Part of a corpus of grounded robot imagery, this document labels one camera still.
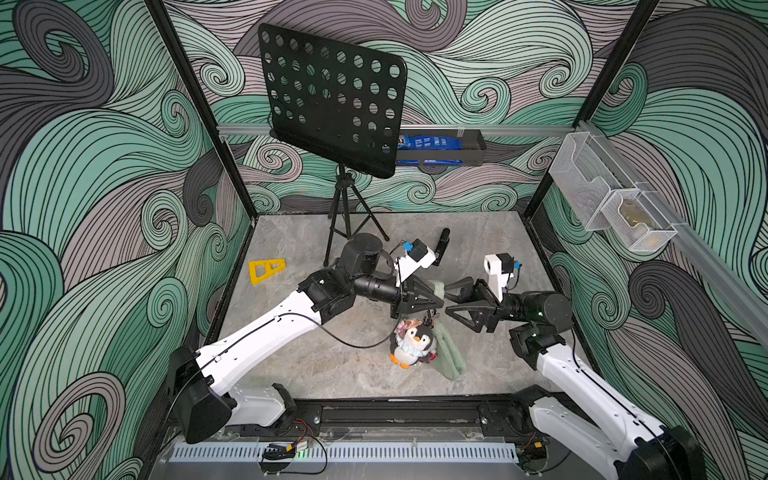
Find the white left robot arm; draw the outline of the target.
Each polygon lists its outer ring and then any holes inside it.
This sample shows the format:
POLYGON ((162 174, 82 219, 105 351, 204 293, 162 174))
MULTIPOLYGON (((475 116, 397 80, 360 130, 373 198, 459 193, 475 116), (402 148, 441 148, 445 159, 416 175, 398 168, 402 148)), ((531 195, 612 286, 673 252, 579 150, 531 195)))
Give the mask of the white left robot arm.
POLYGON ((404 242, 402 255, 388 253, 380 238, 354 235, 330 265, 311 273, 284 300, 235 333, 197 350, 181 346, 169 357, 169 410, 187 443, 202 442, 229 425, 271 427, 291 410, 287 391, 273 385, 244 389, 239 381, 299 336, 324 329, 363 297, 389 306, 399 320, 444 304, 439 286, 417 271, 439 263, 447 248, 419 239, 404 242))

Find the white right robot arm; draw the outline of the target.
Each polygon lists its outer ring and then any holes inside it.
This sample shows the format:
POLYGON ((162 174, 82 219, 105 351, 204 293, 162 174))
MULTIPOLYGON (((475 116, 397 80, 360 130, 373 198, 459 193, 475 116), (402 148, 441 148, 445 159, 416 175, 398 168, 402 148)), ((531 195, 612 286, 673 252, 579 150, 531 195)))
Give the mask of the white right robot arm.
POLYGON ((569 299, 555 291, 511 293, 466 277, 445 288, 446 314, 470 330, 492 333, 501 321, 515 354, 556 384, 577 407, 554 394, 526 400, 521 419, 580 457, 605 479, 703 479, 701 446, 685 428, 670 427, 620 394, 582 361, 562 334, 573 327, 569 299))

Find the green corduroy bag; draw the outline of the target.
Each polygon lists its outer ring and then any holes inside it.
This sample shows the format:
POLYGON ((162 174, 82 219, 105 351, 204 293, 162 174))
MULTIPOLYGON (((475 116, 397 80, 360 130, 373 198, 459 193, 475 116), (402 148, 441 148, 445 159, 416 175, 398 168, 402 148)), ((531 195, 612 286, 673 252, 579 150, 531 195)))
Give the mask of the green corduroy bag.
POLYGON ((423 323, 431 328, 435 340, 423 364, 429 365, 447 380, 456 381, 467 372, 467 364, 440 319, 438 310, 439 307, 430 307, 422 317, 423 323))

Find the penguin plush toy decoration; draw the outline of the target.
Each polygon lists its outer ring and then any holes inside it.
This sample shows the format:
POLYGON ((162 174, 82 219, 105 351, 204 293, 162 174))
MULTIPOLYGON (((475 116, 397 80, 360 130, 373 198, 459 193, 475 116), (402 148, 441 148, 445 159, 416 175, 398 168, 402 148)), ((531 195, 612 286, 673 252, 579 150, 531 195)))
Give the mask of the penguin plush toy decoration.
POLYGON ((433 326, 420 320, 400 321, 390 336, 389 359, 395 365, 409 369, 420 363, 430 363, 437 357, 437 339, 433 326))

